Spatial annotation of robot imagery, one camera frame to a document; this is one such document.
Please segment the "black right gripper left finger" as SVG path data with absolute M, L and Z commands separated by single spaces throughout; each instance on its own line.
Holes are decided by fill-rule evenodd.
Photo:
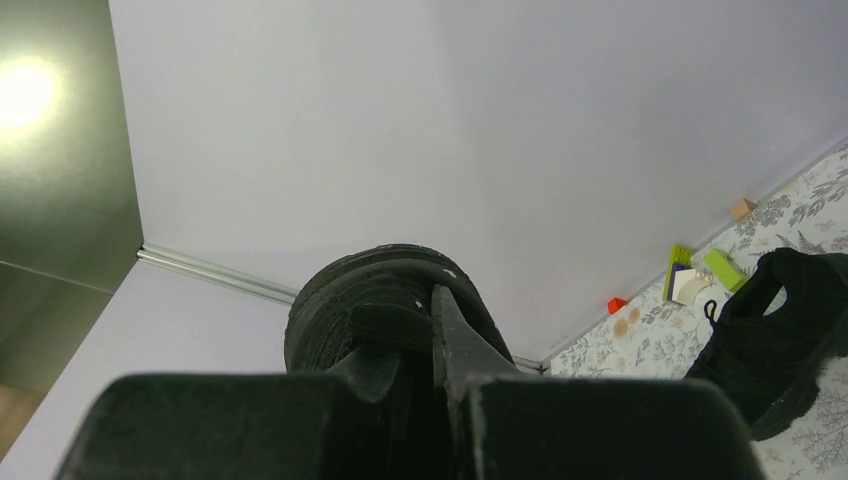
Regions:
M 61 479 L 387 479 L 403 357 L 356 348 L 325 372 L 138 374 L 94 402 Z

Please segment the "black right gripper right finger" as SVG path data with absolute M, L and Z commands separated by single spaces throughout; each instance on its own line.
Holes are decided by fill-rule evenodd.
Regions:
M 433 290 L 452 479 L 759 479 L 740 415 L 702 381 L 520 372 Z

